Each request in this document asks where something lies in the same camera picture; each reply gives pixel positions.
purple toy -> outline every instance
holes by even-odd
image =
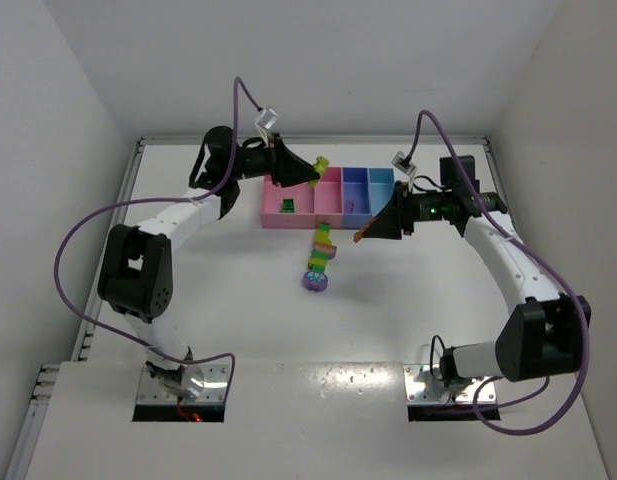
[[[304,273],[304,287],[313,292],[323,292],[328,287],[328,277],[319,272],[308,271]]]

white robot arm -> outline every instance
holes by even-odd
[[[474,158],[460,157],[460,161],[479,192]],[[415,223],[445,220],[488,267],[506,301],[509,319],[494,341],[445,349],[439,365],[444,382],[465,383],[486,376],[516,382],[578,371],[582,332],[572,299],[481,215],[452,158],[442,158],[440,170],[443,187],[438,192],[415,194],[407,184],[397,182],[388,205],[357,232],[355,240],[401,239],[402,234],[412,235]],[[494,220],[520,241],[499,196],[479,196]],[[589,322],[590,306],[583,297],[578,300]]]
[[[190,188],[184,194],[185,198],[200,197],[206,190]],[[158,215],[144,220],[137,225],[138,232],[151,236],[165,235],[170,240],[171,255],[190,237],[195,235],[204,225],[219,220],[221,217],[221,198],[212,195],[202,202],[190,201],[177,203],[163,210]],[[155,302],[170,300],[172,290],[157,292]],[[126,313],[124,318],[133,328],[139,338],[149,343],[161,352],[172,357],[184,359],[190,348],[177,333],[177,323],[166,310],[156,321],[146,322],[141,317]],[[180,365],[166,360],[152,350],[146,350],[148,362],[155,368],[164,371],[177,370]]]
[[[278,134],[267,142],[260,138],[238,146],[232,171],[222,187],[201,202],[199,198],[222,182],[229,165],[233,132],[228,127],[211,129],[201,145],[184,198],[138,225],[119,224],[108,233],[97,292],[112,309],[124,316],[146,349],[146,365],[152,376],[178,396],[184,396],[186,367],[167,360],[190,360],[192,351],[176,330],[167,312],[173,294],[172,256],[202,227],[223,218],[239,196],[238,180],[270,175],[281,187],[319,180],[314,167],[286,148]],[[210,157],[200,173],[206,148]]]

white table surface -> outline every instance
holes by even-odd
[[[407,146],[292,148],[333,166],[385,167]],[[146,147],[133,198],[183,193],[197,149]],[[457,150],[475,156],[482,190],[493,189],[483,148]],[[444,155],[441,146],[422,146],[421,173],[437,178]],[[333,231],[330,283],[313,294],[300,279],[314,231],[261,229],[262,180],[241,187],[234,210],[176,255],[170,306],[196,357],[237,356],[225,423],[131,422],[143,352],[98,330],[88,361],[61,368],[28,479],[606,478],[581,400],[530,438],[479,422],[408,422],[401,364],[425,362],[435,333],[454,345],[491,340],[508,317],[454,227],[417,225],[401,242],[358,244],[352,231]],[[159,208],[133,207],[126,223]],[[128,330],[107,306],[99,318]],[[540,399],[502,411],[502,423],[540,423],[572,382],[555,379]],[[499,399],[540,383],[502,382]]]

white wall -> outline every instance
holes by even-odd
[[[494,137],[522,233],[592,305],[588,412],[617,478],[617,0],[568,0]]]
[[[76,220],[116,197],[128,155],[41,0],[0,0],[0,479],[40,364],[69,358],[78,328],[54,291],[55,251]],[[79,305],[107,221],[66,259]]]
[[[45,1],[133,139],[228,122],[235,75],[279,110],[286,133],[410,133],[426,107],[453,133],[483,134],[559,4]]]

sorting tray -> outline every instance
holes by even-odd
[[[386,206],[395,185],[392,168],[329,167],[315,188],[307,184],[281,188],[264,179],[261,225],[264,228],[358,229]],[[292,199],[294,213],[282,213]]]

